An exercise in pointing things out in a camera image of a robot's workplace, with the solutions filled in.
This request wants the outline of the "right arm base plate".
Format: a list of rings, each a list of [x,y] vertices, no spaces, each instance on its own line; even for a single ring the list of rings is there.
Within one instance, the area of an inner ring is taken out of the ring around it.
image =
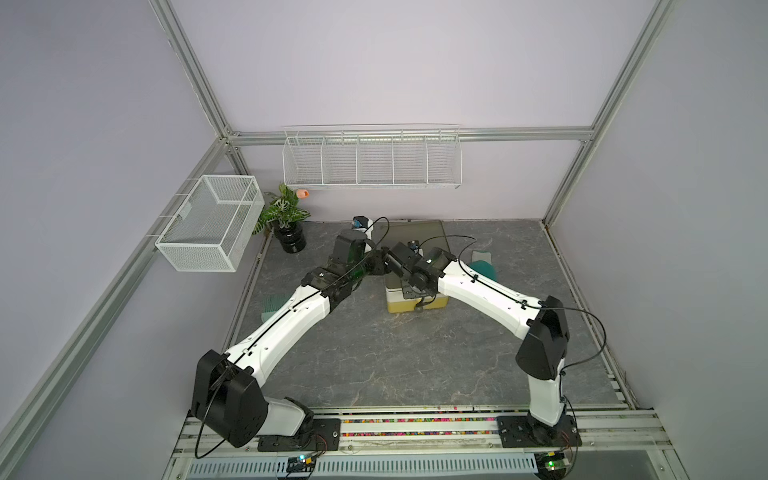
[[[499,416],[497,426],[503,448],[565,449],[582,446],[576,419],[571,415],[563,415],[554,426],[531,415]]]

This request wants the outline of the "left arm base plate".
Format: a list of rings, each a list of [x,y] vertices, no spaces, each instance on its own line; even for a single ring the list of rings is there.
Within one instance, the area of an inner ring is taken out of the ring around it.
[[[259,452],[326,452],[337,451],[341,437],[339,419],[321,418],[305,420],[292,436],[261,436]]]

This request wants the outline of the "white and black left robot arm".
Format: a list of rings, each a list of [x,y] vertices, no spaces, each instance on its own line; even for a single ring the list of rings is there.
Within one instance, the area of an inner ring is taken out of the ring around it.
[[[265,436],[309,441],[314,412],[288,397],[269,398],[262,386],[298,340],[367,275],[367,262],[379,252],[371,236],[370,227],[340,233],[327,263],[310,271],[266,323],[225,352],[210,350],[199,359],[191,413],[203,427],[234,447]]]

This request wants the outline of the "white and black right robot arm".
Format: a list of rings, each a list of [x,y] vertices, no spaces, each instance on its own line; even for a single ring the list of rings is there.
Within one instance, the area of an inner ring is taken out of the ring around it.
[[[516,292],[440,248],[422,255],[398,243],[385,250],[383,263],[416,291],[459,300],[519,338],[516,363],[528,378],[529,429],[539,435],[554,432],[567,411],[561,372],[570,332],[561,300]]]

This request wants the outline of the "olive three-drawer storage box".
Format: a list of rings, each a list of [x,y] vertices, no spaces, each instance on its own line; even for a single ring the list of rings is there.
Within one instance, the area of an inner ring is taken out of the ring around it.
[[[411,282],[401,280],[396,274],[384,276],[387,310],[400,314],[421,310],[443,309],[449,297],[438,291],[438,267],[445,267],[454,258],[450,250],[444,224],[440,220],[401,221],[386,228],[376,227],[375,240],[381,240],[380,247],[392,248],[396,243],[408,244],[418,240],[421,244],[422,259],[416,264],[416,273]]]

